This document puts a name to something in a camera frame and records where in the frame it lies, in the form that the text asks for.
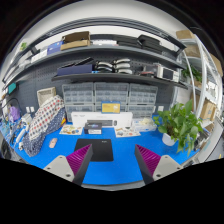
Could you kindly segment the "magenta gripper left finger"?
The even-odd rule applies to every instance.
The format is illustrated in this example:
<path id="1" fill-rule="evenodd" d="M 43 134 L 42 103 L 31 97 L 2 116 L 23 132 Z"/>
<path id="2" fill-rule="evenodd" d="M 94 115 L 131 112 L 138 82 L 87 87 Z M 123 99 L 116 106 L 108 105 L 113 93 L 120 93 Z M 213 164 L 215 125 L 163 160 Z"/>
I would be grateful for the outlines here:
<path id="1" fill-rule="evenodd" d="M 57 156 L 44 170 L 77 185 L 81 185 L 92 155 L 92 145 L 89 144 L 68 156 Z"/>

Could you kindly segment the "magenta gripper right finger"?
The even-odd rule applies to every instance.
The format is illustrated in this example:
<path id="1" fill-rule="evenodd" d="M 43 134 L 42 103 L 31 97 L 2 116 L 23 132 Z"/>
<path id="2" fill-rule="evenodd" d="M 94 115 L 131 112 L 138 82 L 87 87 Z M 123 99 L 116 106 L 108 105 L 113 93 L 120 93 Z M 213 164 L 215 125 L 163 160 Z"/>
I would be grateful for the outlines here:
<path id="1" fill-rule="evenodd" d="M 150 184 L 182 169 L 182 166 L 169 155 L 159 156 L 140 145 L 135 145 L 135 157 L 145 184 Z"/>

